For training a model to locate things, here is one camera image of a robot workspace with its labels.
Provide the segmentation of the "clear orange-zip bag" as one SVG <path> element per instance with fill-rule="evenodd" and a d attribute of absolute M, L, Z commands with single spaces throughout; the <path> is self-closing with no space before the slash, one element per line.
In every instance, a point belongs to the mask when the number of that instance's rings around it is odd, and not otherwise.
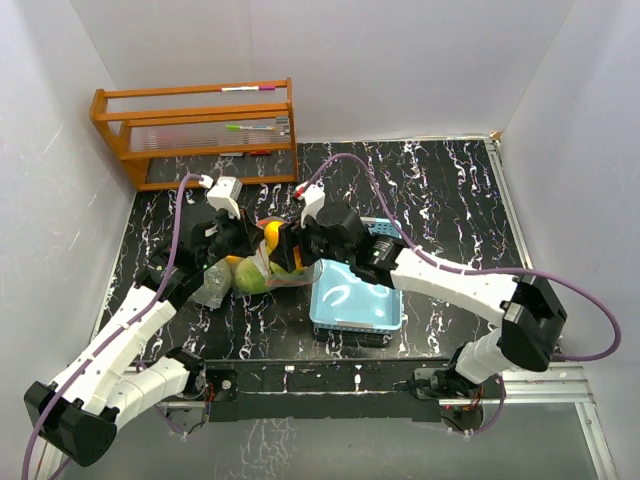
<path fill-rule="evenodd" d="M 280 228 L 285 221 L 279 217 L 267 217 L 257 222 L 264 234 L 256 251 L 250 256 L 227 256 L 225 261 L 232 275 L 232 287 L 237 296 L 263 294 L 274 289 L 311 285 L 320 279 L 323 267 L 302 265 L 298 247 L 293 249 L 293 263 L 285 264 L 280 251 L 273 251 L 281 244 Z"/>
<path fill-rule="evenodd" d="M 196 304 L 216 310 L 221 307 L 233 286 L 233 270 L 226 259 L 209 267 L 203 276 L 203 284 L 191 296 Z"/>

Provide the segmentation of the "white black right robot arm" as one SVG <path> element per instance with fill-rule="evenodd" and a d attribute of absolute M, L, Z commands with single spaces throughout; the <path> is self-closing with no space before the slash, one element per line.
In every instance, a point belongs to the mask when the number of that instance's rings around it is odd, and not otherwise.
<path fill-rule="evenodd" d="M 432 397 L 469 396 L 486 380 L 514 367 L 546 371 L 567 318 L 542 276 L 460 272 L 454 264 L 430 265 L 407 241 L 371 232 L 342 202 L 331 202 L 314 215 L 279 226 L 267 251 L 270 261 L 287 272 L 333 260 L 369 284 L 424 294 L 493 324 L 490 333 L 459 347 L 446 368 L 414 378 L 414 385 Z"/>

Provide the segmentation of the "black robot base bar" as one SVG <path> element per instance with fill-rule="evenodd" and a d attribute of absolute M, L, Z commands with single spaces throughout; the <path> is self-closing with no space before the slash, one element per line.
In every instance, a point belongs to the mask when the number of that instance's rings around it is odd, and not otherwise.
<path fill-rule="evenodd" d="M 438 422 L 447 403 L 412 393 L 409 382 L 443 362 L 416 359 L 206 360 L 214 388 L 211 422 L 257 419 L 399 418 Z"/>

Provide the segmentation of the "green cabbage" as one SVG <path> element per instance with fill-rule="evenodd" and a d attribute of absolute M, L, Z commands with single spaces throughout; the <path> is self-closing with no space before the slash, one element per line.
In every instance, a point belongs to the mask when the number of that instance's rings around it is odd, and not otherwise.
<path fill-rule="evenodd" d="M 261 294 L 268 290 L 266 279 L 255 263 L 249 259 L 243 259 L 235 270 L 235 286 L 245 294 Z"/>

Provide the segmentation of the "orange yellow mango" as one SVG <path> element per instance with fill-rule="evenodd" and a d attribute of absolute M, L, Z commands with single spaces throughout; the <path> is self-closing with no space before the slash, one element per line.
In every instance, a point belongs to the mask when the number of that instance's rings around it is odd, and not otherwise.
<path fill-rule="evenodd" d="M 264 226 L 264 238 L 266 246 L 271 250 L 274 250 L 278 245 L 279 228 L 282 226 L 282 224 L 282 221 L 272 220 Z"/>

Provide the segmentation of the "yellow starfruit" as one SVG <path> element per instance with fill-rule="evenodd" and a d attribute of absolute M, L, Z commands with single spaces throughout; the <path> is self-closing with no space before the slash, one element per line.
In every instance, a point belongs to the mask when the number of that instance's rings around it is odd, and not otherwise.
<path fill-rule="evenodd" d="M 271 271 L 274 272 L 276 275 L 301 275 L 303 273 L 304 266 L 302 265 L 300 249 L 298 246 L 296 246 L 293 249 L 293 254 L 294 254 L 294 260 L 295 260 L 295 269 L 293 271 L 288 272 L 287 270 L 285 270 L 284 268 L 282 268 L 280 265 L 278 265 L 273 261 L 270 262 Z"/>

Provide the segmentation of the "netted green melon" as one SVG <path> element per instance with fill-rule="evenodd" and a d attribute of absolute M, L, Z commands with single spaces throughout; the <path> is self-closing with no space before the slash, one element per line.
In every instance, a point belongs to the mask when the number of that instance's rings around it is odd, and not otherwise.
<path fill-rule="evenodd" d="M 232 271 L 225 260 L 221 260 L 204 273 L 203 287 L 206 291 L 205 304 L 217 309 L 232 286 Z"/>

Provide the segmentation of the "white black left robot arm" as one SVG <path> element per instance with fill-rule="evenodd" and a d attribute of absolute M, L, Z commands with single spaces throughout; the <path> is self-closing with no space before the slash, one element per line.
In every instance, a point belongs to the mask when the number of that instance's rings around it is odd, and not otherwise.
<path fill-rule="evenodd" d="M 204 362 L 175 347 L 136 375 L 123 375 L 151 337 L 204 284 L 227 256 L 252 255 L 263 233 L 240 210 L 187 206 L 176 241 L 161 243 L 125 300 L 90 345 L 51 382 L 34 382 L 24 402 L 36 433 L 82 467 L 96 463 L 120 428 L 172 396 L 200 397 Z"/>

